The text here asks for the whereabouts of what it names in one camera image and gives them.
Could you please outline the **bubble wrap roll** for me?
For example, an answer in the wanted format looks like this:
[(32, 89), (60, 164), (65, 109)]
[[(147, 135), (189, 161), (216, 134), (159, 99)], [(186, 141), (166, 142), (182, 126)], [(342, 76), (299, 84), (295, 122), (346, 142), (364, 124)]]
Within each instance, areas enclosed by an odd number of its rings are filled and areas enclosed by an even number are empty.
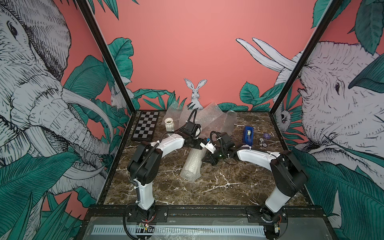
[(235, 129), (235, 123), (237, 119), (237, 113), (234, 111), (228, 111), (226, 114), (226, 119), (222, 127), (222, 132), (227, 133), (231, 136)]

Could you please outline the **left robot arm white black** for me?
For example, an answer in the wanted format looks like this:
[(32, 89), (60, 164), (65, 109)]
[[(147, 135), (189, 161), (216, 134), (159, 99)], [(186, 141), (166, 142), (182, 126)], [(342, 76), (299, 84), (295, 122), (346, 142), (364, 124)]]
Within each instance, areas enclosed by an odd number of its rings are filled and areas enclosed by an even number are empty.
[(189, 147), (201, 150), (201, 125), (196, 123), (197, 110), (192, 110), (188, 120), (180, 128), (163, 133), (155, 142), (143, 141), (138, 146), (127, 170), (130, 182), (137, 191), (137, 206), (147, 213), (155, 207), (153, 181), (156, 178), (161, 160), (167, 154)]

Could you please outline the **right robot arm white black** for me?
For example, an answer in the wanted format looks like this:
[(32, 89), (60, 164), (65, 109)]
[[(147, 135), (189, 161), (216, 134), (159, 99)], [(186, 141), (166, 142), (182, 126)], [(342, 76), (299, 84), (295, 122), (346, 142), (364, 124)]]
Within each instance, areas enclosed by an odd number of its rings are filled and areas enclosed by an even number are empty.
[(207, 149), (204, 163), (213, 166), (220, 160), (238, 159), (272, 172), (276, 187), (261, 206), (258, 215), (267, 223), (279, 219), (281, 209), (299, 192), (308, 181), (308, 174), (292, 151), (270, 152), (249, 145), (236, 146), (227, 133), (217, 133), (218, 145), (211, 139), (203, 139), (202, 148)]

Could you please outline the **crumpled bubble wrap pile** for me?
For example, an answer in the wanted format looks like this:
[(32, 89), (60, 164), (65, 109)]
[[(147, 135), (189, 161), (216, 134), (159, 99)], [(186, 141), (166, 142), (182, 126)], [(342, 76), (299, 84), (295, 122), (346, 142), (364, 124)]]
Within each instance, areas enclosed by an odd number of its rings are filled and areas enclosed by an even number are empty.
[[(167, 110), (163, 121), (167, 125), (169, 119), (172, 119), (174, 130), (176, 130), (187, 122), (192, 110), (188, 106), (182, 108), (181, 105), (174, 102)], [(222, 112), (216, 103), (211, 103), (202, 110), (198, 110), (195, 123), (201, 125), (200, 138), (208, 138), (211, 131), (221, 132), (226, 118), (226, 113)]]

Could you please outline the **small white ribbed vase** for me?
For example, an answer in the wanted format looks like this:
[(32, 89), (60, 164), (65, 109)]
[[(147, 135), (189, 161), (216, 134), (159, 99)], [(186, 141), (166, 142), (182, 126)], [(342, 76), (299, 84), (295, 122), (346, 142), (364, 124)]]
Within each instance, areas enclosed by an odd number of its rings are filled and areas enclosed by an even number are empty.
[(164, 122), (167, 132), (173, 132), (175, 130), (174, 120), (172, 118), (166, 118)]

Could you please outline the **blue tape dispenser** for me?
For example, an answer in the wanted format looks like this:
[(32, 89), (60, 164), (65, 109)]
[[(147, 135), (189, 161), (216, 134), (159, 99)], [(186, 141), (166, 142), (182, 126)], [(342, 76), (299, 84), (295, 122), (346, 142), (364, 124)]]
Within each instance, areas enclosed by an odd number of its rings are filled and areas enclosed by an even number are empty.
[(245, 126), (242, 141), (245, 145), (252, 146), (254, 142), (254, 128)]

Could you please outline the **black white chessboard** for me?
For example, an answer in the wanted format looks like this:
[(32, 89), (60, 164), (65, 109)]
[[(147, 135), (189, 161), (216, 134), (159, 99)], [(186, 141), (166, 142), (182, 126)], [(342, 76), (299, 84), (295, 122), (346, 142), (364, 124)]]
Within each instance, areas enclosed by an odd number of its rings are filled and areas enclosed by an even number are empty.
[(134, 128), (131, 140), (135, 142), (151, 142), (156, 125), (159, 119), (159, 112), (156, 111), (144, 111), (141, 112), (139, 120)]

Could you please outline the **black front mounting rail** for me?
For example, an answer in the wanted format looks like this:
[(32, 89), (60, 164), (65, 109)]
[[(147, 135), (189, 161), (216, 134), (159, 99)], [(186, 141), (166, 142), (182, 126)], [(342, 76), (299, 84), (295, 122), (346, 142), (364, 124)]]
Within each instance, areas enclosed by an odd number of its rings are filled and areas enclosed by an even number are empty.
[(198, 205), (156, 205), (149, 210), (142, 210), (133, 205), (92, 205), (84, 218), (89, 222), (92, 217), (118, 218), (126, 217), (129, 222), (139, 223), (151, 220), (164, 223), (171, 218), (245, 218), (249, 223), (287, 223), (294, 218), (325, 218), (324, 210), (319, 206), (284, 206), (278, 213), (267, 214), (260, 206), (198, 206)]

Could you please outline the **left black frame post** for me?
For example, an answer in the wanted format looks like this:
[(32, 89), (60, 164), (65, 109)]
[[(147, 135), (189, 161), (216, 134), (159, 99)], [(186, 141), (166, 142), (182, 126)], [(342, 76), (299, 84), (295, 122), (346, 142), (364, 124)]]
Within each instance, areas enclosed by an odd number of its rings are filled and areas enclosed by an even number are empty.
[(77, 0), (76, 1), (77, 5), (79, 6), (79, 9), (102, 53), (102, 56), (104, 60), (107, 63), (107, 66), (109, 67), (111, 74), (115, 80), (115, 82), (118, 85), (119, 90), (121, 91), (121, 94), (123, 95), (124, 101), (127, 104), (128, 109), (130, 110), (131, 113), (136, 113), (135, 107), (131, 101), (131, 98), (129, 97), (127, 93), (127, 88), (124, 85), (121, 75), (119, 73), (119, 70), (117, 68), (117, 65), (111, 55), (111, 52), (109, 50), (109, 47), (105, 41), (105, 38), (99, 28), (99, 25), (94, 17), (93, 12), (91, 11), (92, 9), (90, 8), (90, 4), (88, 1), (83, 1), (83, 0)]

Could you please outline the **black frame post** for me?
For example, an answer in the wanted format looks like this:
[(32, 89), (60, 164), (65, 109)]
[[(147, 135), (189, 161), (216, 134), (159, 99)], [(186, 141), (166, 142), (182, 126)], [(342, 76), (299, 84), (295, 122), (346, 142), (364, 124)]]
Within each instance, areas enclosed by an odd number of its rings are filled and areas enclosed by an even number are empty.
[(297, 79), (300, 71), (304, 67), (306, 61), (310, 57), (311, 53), (313, 52), (314, 48), (316, 47), (316, 44), (319, 42), (320, 38), (324, 34), (325, 30), (327, 29), (328, 25), (332, 21), (334, 15), (336, 14), (339, 7), (342, 5), (342, 0), (333, 0), (330, 1), (327, 5), (327, 8), (325, 9), (324, 14), (322, 15), (320, 22), (318, 26), (316, 27), (315, 31), (313, 32), (313, 35), (311, 36), (308, 44), (306, 45), (305, 49), (303, 50), (303, 53), (301, 57), (299, 58), (298, 63), (295, 65), (294, 69), (292, 70), (292, 73), (290, 74), (287, 82), (285, 83), (281, 93), (279, 94), (276, 102), (274, 103), (273, 107), (269, 111), (269, 115), (272, 116), (276, 113), (278, 107), (283, 102), (286, 94), (294, 84), (295, 80)]
[(136, 113), (135, 107), (131, 101), (131, 98), (129, 97), (127, 93), (127, 88), (124, 85), (121, 75), (119, 73), (119, 70), (117, 68), (117, 65), (111, 55), (111, 52), (109, 50), (109, 47), (105, 41), (105, 38), (99, 28), (99, 25), (94, 17), (93, 12), (91, 11), (92, 9), (90, 8), (90, 4), (88, 1), (83, 1), (83, 0), (77, 0), (76, 1), (77, 5), (79, 6), (79, 9), (102, 53), (102, 56), (104, 60), (107, 63), (107, 66), (109, 67), (111, 74), (115, 80), (115, 82), (118, 85), (119, 90), (121, 91), (121, 94), (123, 95), (124, 101), (127, 104), (128, 109), (130, 110), (131, 113)]

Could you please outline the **right black frame post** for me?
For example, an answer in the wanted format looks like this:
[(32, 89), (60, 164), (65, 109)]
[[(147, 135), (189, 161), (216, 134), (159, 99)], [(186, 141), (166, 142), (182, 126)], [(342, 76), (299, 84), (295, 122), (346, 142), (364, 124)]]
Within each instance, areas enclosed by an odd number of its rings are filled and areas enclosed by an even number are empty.
[(316, 27), (315, 31), (313, 32), (313, 35), (311, 36), (308, 44), (306, 45), (305, 49), (303, 50), (303, 53), (301, 57), (299, 58), (298, 63), (295, 65), (294, 69), (292, 70), (292, 73), (290, 74), (287, 82), (285, 83), (281, 93), (279, 94), (276, 102), (274, 103), (273, 107), (269, 111), (269, 115), (272, 116), (276, 113), (278, 107), (283, 102), (286, 94), (294, 84), (295, 80), (297, 79), (300, 71), (304, 67), (306, 61), (310, 57), (311, 53), (313, 52), (314, 48), (316, 47), (316, 44), (319, 42), (320, 38), (324, 34), (325, 30), (327, 29), (328, 25), (332, 21), (334, 15), (336, 14), (339, 7), (342, 5), (342, 0), (333, 0), (330, 1), (327, 5), (327, 8), (325, 9), (324, 14), (322, 15), (320, 22), (318, 26)]

